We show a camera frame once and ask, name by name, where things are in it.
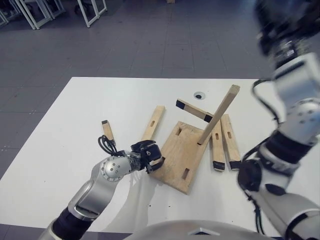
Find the wooden stick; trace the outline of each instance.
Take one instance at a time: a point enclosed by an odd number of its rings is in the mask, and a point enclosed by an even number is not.
[[[104,121],[102,121],[101,123],[102,123],[104,135],[106,135],[106,137],[107,137],[114,145],[116,145],[115,138],[114,138],[114,135],[113,135],[113,133],[112,133],[112,130],[111,130],[109,121],[108,121],[108,120],[104,120]]]
[[[188,113],[195,115],[198,118],[201,118],[202,120],[206,121],[207,123],[210,123],[213,115],[207,111],[204,111],[196,106],[191,105],[190,103],[187,103],[186,101],[183,101],[181,99],[177,99],[175,105],[182,109],[187,111]]]
[[[221,128],[223,139],[226,144],[226,152],[228,155],[228,160],[230,164],[230,168],[232,170],[237,170],[240,167],[241,159],[239,149],[236,143],[236,138],[234,131],[231,126],[230,118],[228,114],[224,114],[221,117]]]
[[[225,152],[222,141],[221,122],[220,120],[212,130],[212,163],[213,168],[217,171],[225,170]]]
[[[164,112],[165,112],[165,106],[156,106],[153,115],[148,123],[148,126],[146,127],[144,134],[142,136],[141,141],[144,140],[151,140],[154,136],[154,133],[156,131],[156,128],[158,126],[158,123],[160,122]]]
[[[208,123],[208,125],[205,127],[202,136],[198,140],[198,144],[202,145],[209,134],[212,132],[212,129],[215,127],[217,122],[220,120],[222,115],[225,113],[229,105],[232,103],[232,101],[235,99],[236,95],[238,94],[240,90],[240,87],[238,85],[232,85],[227,92],[227,94],[224,96],[224,99],[220,103],[218,109],[215,111],[213,118]]]

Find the wooden plank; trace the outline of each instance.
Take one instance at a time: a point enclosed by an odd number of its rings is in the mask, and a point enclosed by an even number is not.
[[[209,137],[202,145],[197,141],[203,130],[179,121],[164,143],[161,153],[165,161],[150,176],[188,194]]]
[[[220,120],[212,130],[212,163],[213,168],[217,171],[225,170],[225,152],[222,140],[221,122]]]
[[[227,158],[232,170],[237,170],[241,164],[239,149],[228,114],[221,117],[222,135],[226,145]]]
[[[224,96],[222,102],[220,103],[219,107],[215,111],[213,118],[209,122],[209,124],[205,127],[203,134],[200,136],[198,140],[198,144],[202,145],[207,137],[211,134],[212,129],[215,127],[217,122],[220,120],[222,115],[225,113],[229,105],[235,99],[236,95],[238,94],[240,87],[238,85],[232,85],[229,91]]]
[[[183,101],[181,99],[177,99],[175,105],[182,109],[185,110],[186,112],[195,115],[198,118],[201,118],[202,120],[206,121],[209,123],[213,117],[213,115],[207,111],[204,111],[196,106],[191,105],[190,103],[187,103],[186,101]]]
[[[152,117],[144,131],[141,141],[151,140],[153,138],[155,131],[157,129],[158,123],[160,122],[165,112],[165,109],[166,109],[165,106],[156,106],[152,114]]]
[[[114,138],[114,135],[113,135],[113,133],[112,133],[112,130],[111,130],[109,121],[108,121],[108,120],[104,120],[104,121],[102,121],[101,123],[102,123],[102,128],[103,128],[103,134],[104,134],[110,141],[112,141],[114,145],[116,145],[115,138]]]

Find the slot hole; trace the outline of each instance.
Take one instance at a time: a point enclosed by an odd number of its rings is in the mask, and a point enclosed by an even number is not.
[[[183,172],[183,174],[182,174],[182,179],[183,179],[183,180],[186,180],[189,171],[190,171],[189,168],[186,168],[186,169],[184,170],[184,172]]]
[[[178,131],[176,131],[175,135],[179,136],[181,133],[182,129],[179,127]]]

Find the round hole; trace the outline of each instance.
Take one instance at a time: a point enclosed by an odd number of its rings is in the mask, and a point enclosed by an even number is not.
[[[197,100],[203,100],[206,98],[206,95],[202,91],[196,91],[193,96]]]

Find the gray floor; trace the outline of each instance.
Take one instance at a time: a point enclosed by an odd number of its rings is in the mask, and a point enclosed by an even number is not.
[[[256,43],[254,2],[127,0],[91,28],[72,9],[40,30],[26,21],[2,27],[0,178],[71,77],[268,77],[271,67]],[[320,54],[320,36],[310,42]],[[41,231],[0,224],[0,240],[33,240]],[[125,236],[88,233],[85,239]]]

